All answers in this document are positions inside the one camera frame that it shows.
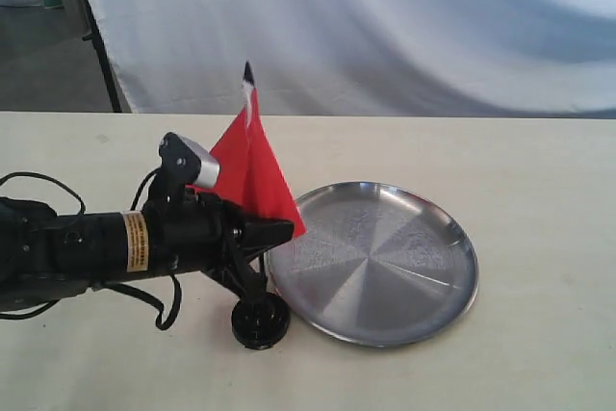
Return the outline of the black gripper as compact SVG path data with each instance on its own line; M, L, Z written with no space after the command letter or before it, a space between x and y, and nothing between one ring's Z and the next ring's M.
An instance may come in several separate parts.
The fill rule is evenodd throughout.
M248 217L213 193L182 191L174 197L151 193L142 205L147 225L148 268L143 278L200 271L241 302L263 303L267 278L250 262L289 242L295 226L277 218ZM225 244L223 231L237 228L239 247Z

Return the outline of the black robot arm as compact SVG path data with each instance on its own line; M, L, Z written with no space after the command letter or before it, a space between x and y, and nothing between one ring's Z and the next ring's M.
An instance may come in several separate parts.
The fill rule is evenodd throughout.
M291 240L280 218L258 218L212 193L147 201L141 210L59 216L1 200L1 309L16 312L120 283L201 272L239 297L263 291L251 263Z

